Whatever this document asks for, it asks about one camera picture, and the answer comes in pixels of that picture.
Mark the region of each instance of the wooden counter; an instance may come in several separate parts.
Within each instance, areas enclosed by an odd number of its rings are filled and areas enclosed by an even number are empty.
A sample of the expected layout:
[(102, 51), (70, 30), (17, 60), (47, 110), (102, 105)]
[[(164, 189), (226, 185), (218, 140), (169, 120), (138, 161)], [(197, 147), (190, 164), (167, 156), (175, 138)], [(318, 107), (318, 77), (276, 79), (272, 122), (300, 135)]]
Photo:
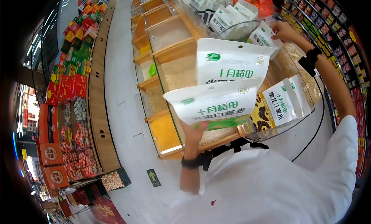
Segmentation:
[(109, 128), (104, 94), (104, 60), (109, 26), (115, 6), (116, 1), (110, 0), (108, 8), (103, 15), (103, 20), (98, 27), (98, 33), (91, 52), (90, 67), (92, 70), (88, 76), (86, 94), (88, 129), (103, 173), (121, 167)]

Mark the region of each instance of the green logo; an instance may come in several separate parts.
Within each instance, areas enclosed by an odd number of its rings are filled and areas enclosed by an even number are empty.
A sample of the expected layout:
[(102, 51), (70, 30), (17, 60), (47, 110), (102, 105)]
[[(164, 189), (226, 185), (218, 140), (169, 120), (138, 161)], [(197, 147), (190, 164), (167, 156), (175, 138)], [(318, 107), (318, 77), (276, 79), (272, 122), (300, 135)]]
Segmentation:
[(209, 53), (205, 58), (207, 58), (207, 61), (217, 61), (220, 59), (220, 55), (217, 53)]
[(184, 99), (182, 101), (180, 101), (180, 103), (183, 103), (183, 105), (187, 105), (187, 104), (190, 104), (194, 102), (194, 98), (187, 98), (187, 99)]

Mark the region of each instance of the black watch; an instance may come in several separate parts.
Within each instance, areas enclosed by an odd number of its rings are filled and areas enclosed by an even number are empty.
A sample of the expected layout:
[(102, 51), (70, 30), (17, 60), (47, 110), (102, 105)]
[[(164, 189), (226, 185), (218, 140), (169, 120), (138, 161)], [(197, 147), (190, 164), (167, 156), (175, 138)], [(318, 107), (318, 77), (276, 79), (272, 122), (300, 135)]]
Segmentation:
[(199, 154), (195, 159), (184, 159), (182, 158), (182, 166), (187, 169), (196, 169), (198, 166), (202, 166), (202, 154)]

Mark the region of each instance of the red banner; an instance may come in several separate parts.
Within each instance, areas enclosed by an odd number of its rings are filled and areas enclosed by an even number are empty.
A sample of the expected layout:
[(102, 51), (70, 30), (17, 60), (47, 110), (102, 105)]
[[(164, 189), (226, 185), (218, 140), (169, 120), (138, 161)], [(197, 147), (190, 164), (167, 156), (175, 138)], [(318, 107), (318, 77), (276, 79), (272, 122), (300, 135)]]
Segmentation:
[(110, 199), (98, 198), (90, 209), (95, 219), (107, 224), (126, 224)]

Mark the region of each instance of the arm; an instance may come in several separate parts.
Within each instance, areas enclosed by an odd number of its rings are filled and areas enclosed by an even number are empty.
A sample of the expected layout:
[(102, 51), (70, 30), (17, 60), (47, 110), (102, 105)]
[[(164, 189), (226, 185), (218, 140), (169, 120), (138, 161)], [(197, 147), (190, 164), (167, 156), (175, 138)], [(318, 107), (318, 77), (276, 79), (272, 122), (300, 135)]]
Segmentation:
[[(201, 141), (204, 131), (208, 127), (208, 122), (202, 122), (194, 129), (187, 125), (182, 120), (179, 120), (180, 125), (185, 133), (185, 146), (184, 146), (184, 159), (191, 160), (198, 157), (198, 144)], [(180, 175), (180, 190), (198, 194), (200, 191), (200, 171), (198, 168), (190, 170), (187, 168), (182, 169)]]
[[(299, 46), (305, 54), (314, 48), (310, 42), (286, 22), (278, 21), (274, 23), (272, 29), (276, 32), (276, 35), (272, 36), (274, 40), (280, 39), (282, 41), (293, 42)], [(340, 121), (347, 115), (353, 115), (353, 117), (356, 118), (352, 97), (350, 96), (346, 84), (340, 77), (339, 72), (323, 54), (318, 55), (318, 61), (314, 65), (321, 75), (332, 100), (336, 104)]]

